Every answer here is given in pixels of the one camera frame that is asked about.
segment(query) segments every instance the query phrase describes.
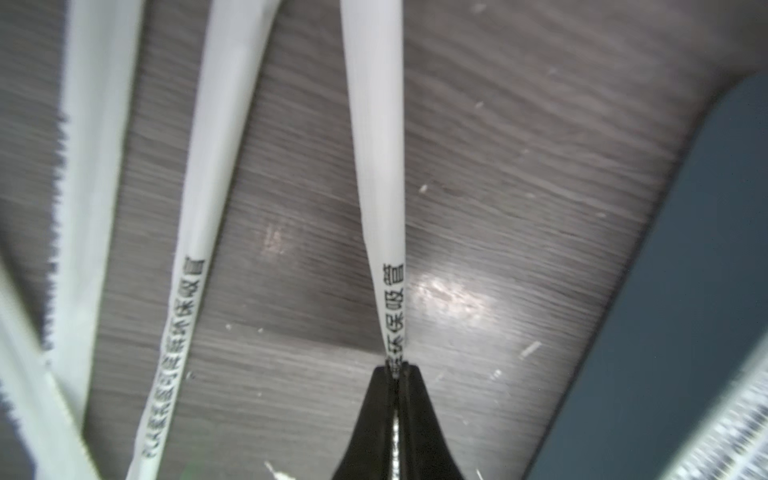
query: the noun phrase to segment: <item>white crumb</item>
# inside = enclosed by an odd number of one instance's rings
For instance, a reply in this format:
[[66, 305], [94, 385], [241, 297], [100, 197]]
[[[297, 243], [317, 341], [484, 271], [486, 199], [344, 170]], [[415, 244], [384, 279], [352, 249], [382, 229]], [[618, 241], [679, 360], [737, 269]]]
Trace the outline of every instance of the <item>white crumb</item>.
[[535, 352], [536, 350], [538, 350], [538, 347], [540, 347], [540, 346], [541, 346], [541, 342], [539, 342], [538, 340], [536, 340], [535, 342], [533, 342], [531, 345], [529, 345], [528, 347], [526, 347], [526, 348], [525, 348], [525, 350], [523, 350], [522, 352], [520, 352], [520, 356], [519, 356], [519, 357], [520, 357], [520, 360], [524, 359], [526, 356], [529, 356], [529, 355], [531, 355], [533, 352]]
[[269, 462], [264, 462], [264, 466], [266, 467], [267, 470], [270, 471], [270, 473], [275, 478], [275, 480], [296, 480], [294, 477], [288, 475], [287, 473], [275, 472], [275, 469], [273, 468], [272, 464]]

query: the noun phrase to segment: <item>table surface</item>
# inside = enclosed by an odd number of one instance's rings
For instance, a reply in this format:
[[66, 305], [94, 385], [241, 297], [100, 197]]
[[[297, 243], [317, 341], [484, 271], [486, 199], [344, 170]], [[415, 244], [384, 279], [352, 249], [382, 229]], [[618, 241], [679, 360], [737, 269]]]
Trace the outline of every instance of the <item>table surface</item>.
[[[157, 363], [208, 8], [147, 0], [84, 429], [104, 478]], [[64, 17], [0, 2], [0, 250], [38, 320]], [[768, 65], [768, 5], [407, 0], [405, 37], [408, 357], [466, 478], [520, 478], [701, 115]], [[286, 0], [161, 478], [330, 478], [381, 361], [339, 5]]]

